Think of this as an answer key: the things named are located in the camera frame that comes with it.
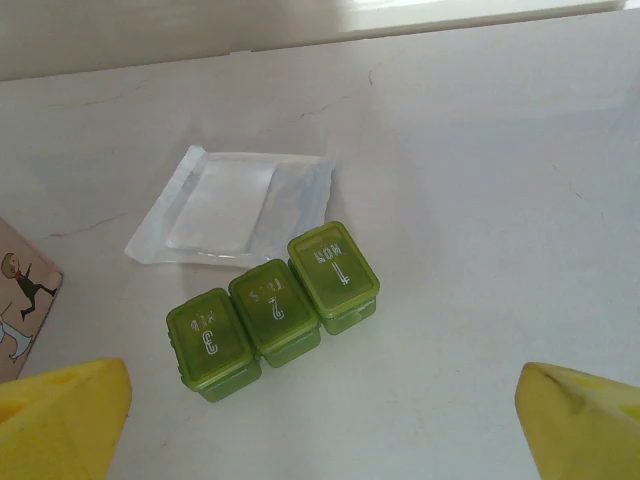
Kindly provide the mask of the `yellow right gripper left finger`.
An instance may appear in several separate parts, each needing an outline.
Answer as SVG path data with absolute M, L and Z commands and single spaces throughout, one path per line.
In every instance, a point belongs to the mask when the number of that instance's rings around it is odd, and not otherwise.
M 104 479 L 132 401 L 118 358 L 1 385 L 3 479 Z

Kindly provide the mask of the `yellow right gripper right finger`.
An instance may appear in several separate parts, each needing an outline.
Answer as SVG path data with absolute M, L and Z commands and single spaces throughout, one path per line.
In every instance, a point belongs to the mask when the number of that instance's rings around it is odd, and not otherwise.
M 529 362 L 515 407 L 542 479 L 637 479 L 639 388 Z

